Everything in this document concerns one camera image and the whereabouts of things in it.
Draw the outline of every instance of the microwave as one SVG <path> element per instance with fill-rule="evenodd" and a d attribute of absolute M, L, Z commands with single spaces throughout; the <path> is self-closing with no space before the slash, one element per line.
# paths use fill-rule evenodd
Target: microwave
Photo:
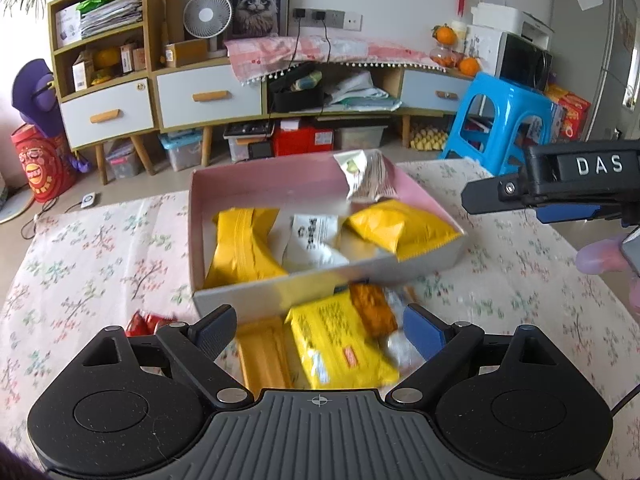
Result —
<path fill-rule="evenodd" d="M 469 25 L 465 54 L 477 58 L 483 72 L 545 91 L 552 56 L 522 36 L 496 28 Z"/>

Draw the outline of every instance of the human hand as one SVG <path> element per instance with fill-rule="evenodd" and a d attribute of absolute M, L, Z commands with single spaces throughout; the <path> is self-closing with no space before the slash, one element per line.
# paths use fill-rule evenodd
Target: human hand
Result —
<path fill-rule="evenodd" d="M 640 278 L 620 251 L 620 244 L 628 235 L 609 240 L 601 240 L 578 251 L 575 266 L 584 274 L 603 272 L 626 272 L 629 275 L 629 303 L 640 314 Z"/>

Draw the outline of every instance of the metal screw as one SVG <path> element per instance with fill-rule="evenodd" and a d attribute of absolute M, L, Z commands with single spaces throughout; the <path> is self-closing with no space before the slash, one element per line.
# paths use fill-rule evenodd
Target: metal screw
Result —
<path fill-rule="evenodd" d="M 218 392 L 218 400 L 225 404 L 235 404 L 236 402 L 242 402 L 248 397 L 246 391 L 240 388 L 225 388 Z"/>
<path fill-rule="evenodd" d="M 415 388 L 399 388 L 391 394 L 391 398 L 401 404 L 414 404 L 422 398 L 422 393 Z"/>

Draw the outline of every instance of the refrigerator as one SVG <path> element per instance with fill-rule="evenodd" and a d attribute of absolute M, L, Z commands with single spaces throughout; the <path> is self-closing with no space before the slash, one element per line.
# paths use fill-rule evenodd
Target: refrigerator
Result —
<path fill-rule="evenodd" d="M 580 140 L 613 139 L 623 119 L 638 7 L 635 0 L 581 2 L 553 0 L 552 72 L 561 87 L 591 103 Z"/>

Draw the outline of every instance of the crosshair marking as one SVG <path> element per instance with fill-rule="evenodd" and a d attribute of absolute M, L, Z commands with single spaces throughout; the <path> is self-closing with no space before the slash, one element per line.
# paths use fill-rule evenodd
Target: crosshair marking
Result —
<path fill-rule="evenodd" d="M 322 395 L 315 396 L 313 399 L 309 399 L 309 402 L 314 403 L 316 406 L 324 406 L 326 403 L 331 402 L 326 397 Z"/>

